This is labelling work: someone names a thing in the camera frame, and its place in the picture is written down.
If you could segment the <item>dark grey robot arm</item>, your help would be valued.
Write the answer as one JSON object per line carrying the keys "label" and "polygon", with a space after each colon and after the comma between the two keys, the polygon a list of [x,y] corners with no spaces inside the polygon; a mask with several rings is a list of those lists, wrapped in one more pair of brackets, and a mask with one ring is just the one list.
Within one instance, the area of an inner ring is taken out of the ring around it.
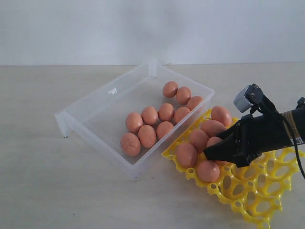
{"label": "dark grey robot arm", "polygon": [[304,144],[305,109],[276,116],[248,114],[217,136],[221,142],[203,151],[206,159],[247,167],[262,153]]}

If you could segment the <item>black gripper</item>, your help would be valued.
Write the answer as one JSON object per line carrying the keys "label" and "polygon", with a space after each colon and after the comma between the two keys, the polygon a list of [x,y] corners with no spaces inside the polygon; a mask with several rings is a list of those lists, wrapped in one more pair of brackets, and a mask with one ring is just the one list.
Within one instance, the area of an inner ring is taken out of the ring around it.
{"label": "black gripper", "polygon": [[281,115],[246,115],[216,137],[222,142],[203,150],[206,159],[234,163],[237,167],[249,166],[262,153],[292,146],[289,130]]}

